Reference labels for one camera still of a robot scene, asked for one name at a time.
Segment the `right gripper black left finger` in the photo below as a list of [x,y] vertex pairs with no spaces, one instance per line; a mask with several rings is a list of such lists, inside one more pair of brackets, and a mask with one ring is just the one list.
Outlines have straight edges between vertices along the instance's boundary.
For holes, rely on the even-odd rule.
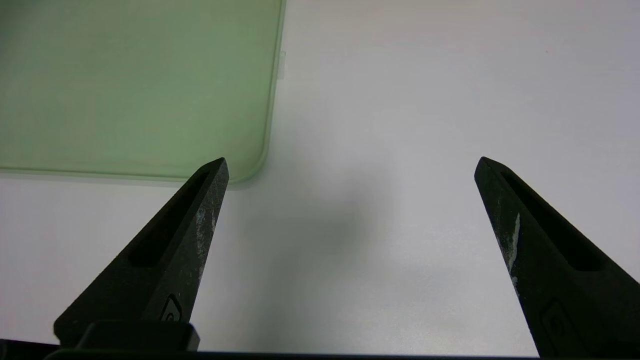
[[195,171],[55,320],[60,344],[104,321],[189,324],[228,183],[224,158]]

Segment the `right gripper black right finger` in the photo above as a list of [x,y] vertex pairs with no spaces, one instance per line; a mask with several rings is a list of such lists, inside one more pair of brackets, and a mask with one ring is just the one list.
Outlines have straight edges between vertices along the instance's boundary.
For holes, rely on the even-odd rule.
[[474,180],[539,356],[637,360],[638,281],[507,166]]

